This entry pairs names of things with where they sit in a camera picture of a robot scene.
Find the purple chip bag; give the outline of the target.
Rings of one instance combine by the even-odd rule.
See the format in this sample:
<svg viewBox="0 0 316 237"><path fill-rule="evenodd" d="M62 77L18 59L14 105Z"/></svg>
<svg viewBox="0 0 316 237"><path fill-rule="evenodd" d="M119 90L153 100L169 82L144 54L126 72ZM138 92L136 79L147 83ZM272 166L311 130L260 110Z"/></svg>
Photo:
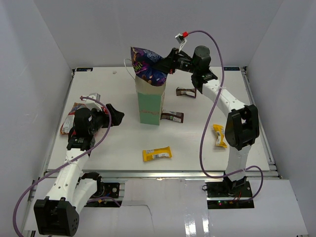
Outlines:
<svg viewBox="0 0 316 237"><path fill-rule="evenodd" d="M167 74L153 68L157 62L163 59L160 55L139 47L131 47L130 54L136 76L152 86L163 86L165 84Z"/></svg>

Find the green white paper bag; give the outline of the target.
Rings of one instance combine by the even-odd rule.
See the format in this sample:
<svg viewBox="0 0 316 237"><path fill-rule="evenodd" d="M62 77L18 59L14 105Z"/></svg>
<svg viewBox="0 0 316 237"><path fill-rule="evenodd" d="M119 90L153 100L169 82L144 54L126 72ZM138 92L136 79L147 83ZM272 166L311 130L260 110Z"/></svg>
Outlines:
<svg viewBox="0 0 316 237"><path fill-rule="evenodd" d="M125 58L123 63L126 71L135 80L140 123L159 125L166 84L162 86L152 86L140 77L136 75L133 76L127 68L126 60L131 61L131 59Z"/></svg>

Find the red cookie snack bag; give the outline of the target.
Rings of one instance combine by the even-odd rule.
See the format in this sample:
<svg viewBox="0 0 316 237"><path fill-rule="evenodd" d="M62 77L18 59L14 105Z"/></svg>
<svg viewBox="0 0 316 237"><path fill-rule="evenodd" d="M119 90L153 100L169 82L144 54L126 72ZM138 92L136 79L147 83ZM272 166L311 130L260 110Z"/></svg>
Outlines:
<svg viewBox="0 0 316 237"><path fill-rule="evenodd" d="M67 135L69 134L71 128L74 126L74 118L75 118L75 112L78 109L85 108L85 104L83 103L74 103L70 112L66 116L64 122L62 123L60 127L60 135Z"/></svg>

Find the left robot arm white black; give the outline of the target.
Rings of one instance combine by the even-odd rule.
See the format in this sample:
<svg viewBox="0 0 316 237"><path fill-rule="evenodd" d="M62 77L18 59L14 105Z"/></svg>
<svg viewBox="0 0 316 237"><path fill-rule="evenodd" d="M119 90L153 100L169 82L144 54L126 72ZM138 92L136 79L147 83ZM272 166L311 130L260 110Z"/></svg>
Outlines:
<svg viewBox="0 0 316 237"><path fill-rule="evenodd" d="M44 199L36 200L34 214L39 234L72 237L78 230L79 214L87 201L104 192L104 184L96 172L82 174L95 145L95 134L101 128L118 126L124 117L111 104L103 109L94 105L74 112L68 133L64 167Z"/></svg>

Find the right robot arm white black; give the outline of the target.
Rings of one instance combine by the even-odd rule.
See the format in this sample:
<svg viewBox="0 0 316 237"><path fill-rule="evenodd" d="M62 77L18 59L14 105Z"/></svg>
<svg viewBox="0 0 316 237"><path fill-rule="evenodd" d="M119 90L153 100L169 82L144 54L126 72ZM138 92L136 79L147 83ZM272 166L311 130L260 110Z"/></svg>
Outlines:
<svg viewBox="0 0 316 237"><path fill-rule="evenodd" d="M234 197L246 183L246 162L251 146L259 136L259 116L255 105L246 105L221 84L210 69L210 49L197 46L193 56L173 48L168 56L153 64L153 68L173 74L176 70L191 73L195 89L213 102L226 117L225 138L229 145L228 165L223 175L223 192Z"/></svg>

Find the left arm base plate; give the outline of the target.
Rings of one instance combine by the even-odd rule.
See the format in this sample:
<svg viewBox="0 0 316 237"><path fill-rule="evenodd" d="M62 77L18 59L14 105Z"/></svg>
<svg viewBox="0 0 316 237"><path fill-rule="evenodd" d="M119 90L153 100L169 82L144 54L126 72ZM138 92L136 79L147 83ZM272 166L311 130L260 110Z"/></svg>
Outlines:
<svg viewBox="0 0 316 237"><path fill-rule="evenodd" d="M118 198L120 191L120 183L105 183L97 184L97 191L91 196L92 198L111 197Z"/></svg>

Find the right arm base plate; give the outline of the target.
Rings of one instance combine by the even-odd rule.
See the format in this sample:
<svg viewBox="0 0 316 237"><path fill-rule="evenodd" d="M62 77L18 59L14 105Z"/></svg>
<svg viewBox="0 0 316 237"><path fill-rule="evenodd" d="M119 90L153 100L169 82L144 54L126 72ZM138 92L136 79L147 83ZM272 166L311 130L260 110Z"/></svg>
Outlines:
<svg viewBox="0 0 316 237"><path fill-rule="evenodd" d="M249 200L252 189L248 181L233 190L224 182L206 182L201 189L206 192L209 210L254 208L254 201Z"/></svg>

